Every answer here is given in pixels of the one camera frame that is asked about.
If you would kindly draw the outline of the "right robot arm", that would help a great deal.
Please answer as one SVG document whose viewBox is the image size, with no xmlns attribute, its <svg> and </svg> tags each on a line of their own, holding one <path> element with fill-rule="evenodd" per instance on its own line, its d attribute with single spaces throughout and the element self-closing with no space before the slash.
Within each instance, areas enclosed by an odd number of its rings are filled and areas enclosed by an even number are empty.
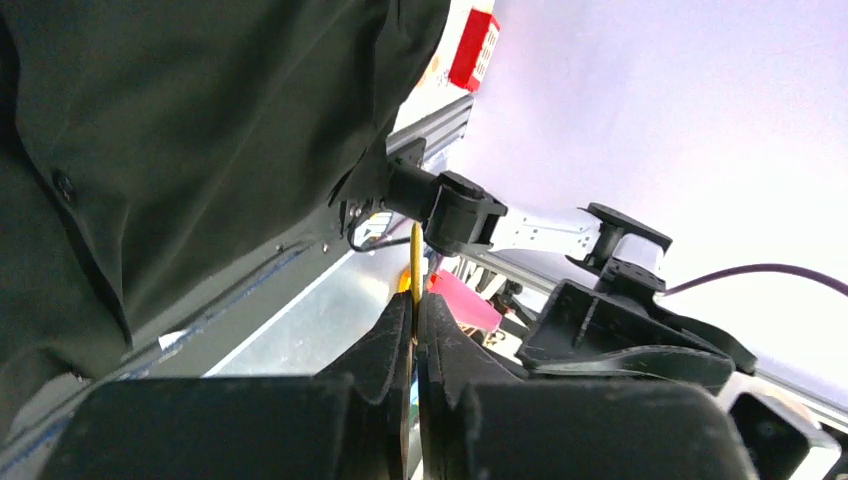
<svg viewBox="0 0 848 480">
<path fill-rule="evenodd" d="M 656 303 L 671 240 L 617 210 L 592 203 L 543 217 L 456 173 L 401 162 L 380 202 L 419 221 L 440 254 L 553 253 L 592 275 L 590 284 L 561 280 L 530 326 L 517 356 L 533 377 L 642 377 L 718 392 L 732 375 L 756 371 L 756 356 L 732 335 Z"/>
</svg>

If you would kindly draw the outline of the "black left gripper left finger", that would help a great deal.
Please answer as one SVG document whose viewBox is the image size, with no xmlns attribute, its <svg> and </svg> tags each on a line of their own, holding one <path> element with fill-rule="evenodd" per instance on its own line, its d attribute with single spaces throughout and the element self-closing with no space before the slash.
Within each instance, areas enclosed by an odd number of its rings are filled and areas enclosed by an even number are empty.
<svg viewBox="0 0 848 480">
<path fill-rule="evenodd" d="M 402 479 L 413 300 L 305 377 L 116 381 L 80 405 L 44 479 Z"/>
</svg>

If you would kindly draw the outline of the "black shirt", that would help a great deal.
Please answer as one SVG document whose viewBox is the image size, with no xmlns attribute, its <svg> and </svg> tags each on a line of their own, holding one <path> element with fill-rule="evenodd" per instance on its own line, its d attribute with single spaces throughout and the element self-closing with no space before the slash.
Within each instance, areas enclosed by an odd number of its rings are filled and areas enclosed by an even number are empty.
<svg viewBox="0 0 848 480">
<path fill-rule="evenodd" d="M 1 427 L 208 277 L 372 196 L 446 1 L 5 1 Z"/>
</svg>

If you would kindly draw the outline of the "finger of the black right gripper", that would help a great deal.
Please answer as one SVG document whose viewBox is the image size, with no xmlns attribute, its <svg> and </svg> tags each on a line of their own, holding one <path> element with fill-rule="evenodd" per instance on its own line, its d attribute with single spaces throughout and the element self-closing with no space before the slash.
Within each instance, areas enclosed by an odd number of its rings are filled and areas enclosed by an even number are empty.
<svg viewBox="0 0 848 480">
<path fill-rule="evenodd" d="M 716 326 L 571 280 L 556 286 L 516 356 L 535 376 L 642 377 L 709 391 L 758 363 Z"/>
</svg>

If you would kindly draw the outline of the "round white brooch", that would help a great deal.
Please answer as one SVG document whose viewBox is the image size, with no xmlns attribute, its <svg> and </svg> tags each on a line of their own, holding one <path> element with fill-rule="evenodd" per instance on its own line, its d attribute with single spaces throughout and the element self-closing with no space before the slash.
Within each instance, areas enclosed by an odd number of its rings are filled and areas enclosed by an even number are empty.
<svg viewBox="0 0 848 480">
<path fill-rule="evenodd" d="M 423 296 L 424 273 L 422 271 L 423 261 L 423 230 L 419 222 L 414 222 L 410 232 L 410 266 L 409 266 L 409 292 L 412 297 L 413 317 L 411 321 L 411 342 L 417 344 L 418 335 L 418 310 Z"/>
</svg>

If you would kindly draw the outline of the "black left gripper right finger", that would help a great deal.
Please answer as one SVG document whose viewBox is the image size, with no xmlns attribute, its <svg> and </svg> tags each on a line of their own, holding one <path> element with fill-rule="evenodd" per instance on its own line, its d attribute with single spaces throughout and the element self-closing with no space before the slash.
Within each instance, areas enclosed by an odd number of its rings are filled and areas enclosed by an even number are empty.
<svg viewBox="0 0 848 480">
<path fill-rule="evenodd" d="M 428 479 L 753 479 L 732 420 L 704 389 L 636 379 L 522 380 L 419 306 Z"/>
</svg>

